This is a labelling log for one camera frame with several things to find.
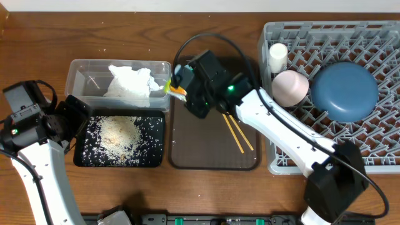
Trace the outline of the yellow green snack wrapper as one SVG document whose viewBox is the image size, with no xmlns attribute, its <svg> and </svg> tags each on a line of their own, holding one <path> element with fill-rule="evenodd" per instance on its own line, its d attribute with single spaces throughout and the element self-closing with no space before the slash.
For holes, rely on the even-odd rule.
<svg viewBox="0 0 400 225">
<path fill-rule="evenodd" d="M 178 99 L 178 100 L 180 100 L 180 101 L 185 103 L 186 102 L 186 96 L 187 96 L 186 90 L 183 89 L 181 86 L 172 87 L 171 86 L 171 81 L 172 81 L 172 79 L 169 79 L 167 81 L 166 85 L 163 88 L 163 91 L 166 94 L 168 94 L 168 95 L 170 95 L 170 96 L 172 96 L 172 97 L 174 97 L 174 98 L 176 98 L 176 99 Z"/>
</svg>

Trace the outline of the wooden chopstick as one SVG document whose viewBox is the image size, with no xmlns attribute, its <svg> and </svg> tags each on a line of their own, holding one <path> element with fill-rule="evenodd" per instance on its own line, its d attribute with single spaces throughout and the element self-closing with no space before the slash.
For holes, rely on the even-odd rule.
<svg viewBox="0 0 400 225">
<path fill-rule="evenodd" d="M 233 127 L 231 126 L 231 123 L 229 122 L 229 120 L 231 120 L 231 122 L 233 122 L 233 124 L 236 126 L 236 128 L 237 128 L 238 130 L 240 130 L 240 129 L 238 128 L 239 126 L 238 126 L 237 122 L 235 121 L 235 119 L 234 119 L 231 115 L 229 115 L 229 116 L 227 117 L 226 114 L 222 114 L 222 116 L 223 116 L 223 118 L 224 118 L 224 120 L 225 120 L 225 122 L 226 122 L 226 124 L 227 124 L 227 126 L 228 126 L 228 128 L 229 128 L 229 130 L 230 130 L 230 132 L 231 132 L 231 135 L 232 135 L 232 137 L 234 138 L 234 140 L 235 140 L 235 142 L 236 142 L 236 144 L 237 144 L 237 146 L 238 146 L 240 152 L 241 152 L 242 154 L 244 154 L 243 147 L 241 146 L 241 143 L 240 143 L 238 137 L 236 136 L 236 133 L 234 132 L 234 129 L 233 129 Z"/>
<path fill-rule="evenodd" d="M 243 133 L 242 129 L 240 128 L 239 124 L 236 122 L 236 120 L 234 119 L 234 117 L 232 115 L 229 115 L 229 118 L 231 119 L 231 121 L 234 123 L 234 125 L 236 126 L 236 129 L 239 131 L 240 135 L 243 137 L 244 141 L 246 142 L 246 144 L 249 146 L 250 150 L 254 150 L 252 144 L 249 142 L 249 140 L 247 139 L 246 135 Z"/>
</svg>

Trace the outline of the white napkin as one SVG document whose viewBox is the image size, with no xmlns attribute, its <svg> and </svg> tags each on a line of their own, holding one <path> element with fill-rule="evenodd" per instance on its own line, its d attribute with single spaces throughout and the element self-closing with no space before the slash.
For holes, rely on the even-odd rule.
<svg viewBox="0 0 400 225">
<path fill-rule="evenodd" d="M 131 66 L 110 65 L 108 69 L 114 78 L 103 95 L 104 97 L 122 98 L 126 104 L 148 108 L 150 93 L 164 88 L 157 84 L 148 68 L 135 71 Z"/>
</svg>

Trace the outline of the cream cup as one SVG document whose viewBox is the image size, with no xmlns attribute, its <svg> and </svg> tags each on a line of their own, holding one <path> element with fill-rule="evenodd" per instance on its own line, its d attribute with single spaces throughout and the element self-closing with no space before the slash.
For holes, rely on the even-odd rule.
<svg viewBox="0 0 400 225">
<path fill-rule="evenodd" d="M 288 49 L 282 43 L 273 44 L 269 48 L 269 67 L 272 73 L 280 73 L 288 61 Z"/>
</svg>

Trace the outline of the grey dishwasher rack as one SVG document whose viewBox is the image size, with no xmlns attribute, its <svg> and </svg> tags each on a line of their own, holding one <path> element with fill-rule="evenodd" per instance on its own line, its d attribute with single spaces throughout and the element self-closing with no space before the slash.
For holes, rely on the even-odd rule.
<svg viewBox="0 0 400 225">
<path fill-rule="evenodd" d="M 399 21 L 268 22 L 259 39 L 258 60 L 264 89 L 275 74 L 269 48 L 286 45 L 287 68 L 312 82 L 319 71 L 341 61 L 356 63 L 377 81 L 378 102 L 358 122 L 337 122 L 318 110 L 307 95 L 286 110 L 317 133 L 358 146 L 369 174 L 399 173 Z"/>
</svg>

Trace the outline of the dark blue plate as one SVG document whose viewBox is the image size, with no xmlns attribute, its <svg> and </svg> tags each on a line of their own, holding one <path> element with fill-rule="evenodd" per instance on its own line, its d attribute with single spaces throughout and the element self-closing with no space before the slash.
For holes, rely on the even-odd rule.
<svg viewBox="0 0 400 225">
<path fill-rule="evenodd" d="M 378 103 L 373 75 L 353 62 L 337 62 L 318 72 L 311 86 L 315 107 L 330 120 L 354 123 L 373 112 Z"/>
</svg>

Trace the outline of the light blue small bowl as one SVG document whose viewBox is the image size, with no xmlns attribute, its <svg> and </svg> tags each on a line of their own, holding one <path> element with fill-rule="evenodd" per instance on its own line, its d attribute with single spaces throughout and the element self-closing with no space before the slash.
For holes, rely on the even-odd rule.
<svg viewBox="0 0 400 225">
<path fill-rule="evenodd" d="M 190 65 L 187 64 L 187 65 L 183 66 L 181 64 L 178 64 L 175 67 L 174 72 L 175 72 L 175 78 L 176 78 L 177 83 L 179 84 L 179 87 L 186 90 L 194 78 L 194 73 L 193 73 L 193 70 L 190 67 Z"/>
</svg>

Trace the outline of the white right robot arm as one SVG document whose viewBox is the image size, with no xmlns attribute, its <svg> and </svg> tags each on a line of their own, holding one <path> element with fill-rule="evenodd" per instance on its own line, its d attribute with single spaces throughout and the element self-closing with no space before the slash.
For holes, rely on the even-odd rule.
<svg viewBox="0 0 400 225">
<path fill-rule="evenodd" d="M 283 150 L 306 177 L 303 224 L 333 224 L 368 188 L 363 159 L 351 142 L 338 144 L 313 133 L 274 103 L 253 73 L 189 71 L 177 79 L 186 108 L 205 118 L 211 108 L 234 116 Z"/>
</svg>

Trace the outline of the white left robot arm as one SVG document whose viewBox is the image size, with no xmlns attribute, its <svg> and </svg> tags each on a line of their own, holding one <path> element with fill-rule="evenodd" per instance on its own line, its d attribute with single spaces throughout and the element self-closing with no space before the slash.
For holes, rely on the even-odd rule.
<svg viewBox="0 0 400 225">
<path fill-rule="evenodd" d="M 16 155 L 5 153 L 19 173 L 36 224 L 86 224 L 74 200 L 64 163 L 66 147 L 35 143 Z"/>
</svg>

